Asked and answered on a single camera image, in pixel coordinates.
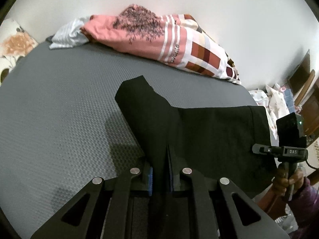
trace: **pillowcase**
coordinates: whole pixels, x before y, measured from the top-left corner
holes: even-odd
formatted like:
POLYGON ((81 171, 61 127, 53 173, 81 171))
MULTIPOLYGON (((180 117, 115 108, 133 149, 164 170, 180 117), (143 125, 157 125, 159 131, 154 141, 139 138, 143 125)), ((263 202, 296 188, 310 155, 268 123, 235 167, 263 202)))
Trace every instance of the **pillowcase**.
POLYGON ((25 57, 38 43, 12 19, 0 26, 0 85, 16 66, 20 57, 25 57))
POLYGON ((118 16, 93 15, 81 30, 89 40, 119 52, 241 84, 225 50, 189 14, 157 16, 132 4, 118 16))

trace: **handle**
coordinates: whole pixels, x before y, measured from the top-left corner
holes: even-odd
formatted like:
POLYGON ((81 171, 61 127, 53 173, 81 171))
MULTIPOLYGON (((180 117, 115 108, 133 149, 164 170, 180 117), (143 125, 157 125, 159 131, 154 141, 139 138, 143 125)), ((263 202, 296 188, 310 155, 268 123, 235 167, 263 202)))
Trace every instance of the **handle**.
MULTIPOLYGON (((284 162, 284 168, 286 172, 286 179, 289 179, 296 171, 297 169, 297 163, 289 163, 289 162, 284 162)), ((284 200, 286 201, 291 201, 292 200, 292 195, 293 195, 293 190, 295 188, 295 185, 289 185, 287 187, 286 193, 284 195, 284 200)))

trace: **gray mattress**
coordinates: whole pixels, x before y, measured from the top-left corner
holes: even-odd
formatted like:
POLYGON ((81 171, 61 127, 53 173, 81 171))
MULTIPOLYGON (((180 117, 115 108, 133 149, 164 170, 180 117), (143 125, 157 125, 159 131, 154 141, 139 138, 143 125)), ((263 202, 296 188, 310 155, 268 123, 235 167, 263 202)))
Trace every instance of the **gray mattress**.
POLYGON ((256 105, 243 86, 99 44, 40 44, 0 87, 0 206, 23 239, 93 177, 116 177, 143 155, 114 100, 140 75, 176 107, 256 105))

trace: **wooden furniture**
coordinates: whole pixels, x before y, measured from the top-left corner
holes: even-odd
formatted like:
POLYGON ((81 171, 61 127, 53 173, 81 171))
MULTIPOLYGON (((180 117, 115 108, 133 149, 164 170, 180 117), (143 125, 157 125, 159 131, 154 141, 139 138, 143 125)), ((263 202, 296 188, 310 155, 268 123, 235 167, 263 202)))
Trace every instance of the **wooden furniture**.
POLYGON ((319 79, 315 82, 314 92, 302 106, 300 112, 307 136, 314 134, 314 141, 319 137, 319 79))
POLYGON ((315 70, 312 69, 308 79, 306 80, 306 82, 302 88, 302 90, 300 91, 300 93, 298 94, 298 96, 295 100, 295 106, 298 106, 301 103, 301 101, 305 97, 310 85, 312 84, 312 81, 314 80, 314 78, 315 78, 315 70))
POLYGON ((310 75, 310 50, 302 59, 301 63, 292 71, 288 78, 288 84, 292 94, 296 94, 307 82, 310 75))
POLYGON ((308 175, 308 179, 310 180, 310 185, 315 185, 319 182, 319 170, 315 170, 313 173, 308 175))

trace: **floral pillow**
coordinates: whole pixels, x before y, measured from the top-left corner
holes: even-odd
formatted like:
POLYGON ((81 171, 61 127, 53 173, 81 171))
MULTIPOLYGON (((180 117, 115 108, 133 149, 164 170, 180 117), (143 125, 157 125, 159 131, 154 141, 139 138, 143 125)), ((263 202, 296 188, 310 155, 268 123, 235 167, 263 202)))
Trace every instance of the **floral pillow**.
POLYGON ((0 85, 16 66, 20 57, 25 57, 38 43, 12 19, 0 26, 0 85))

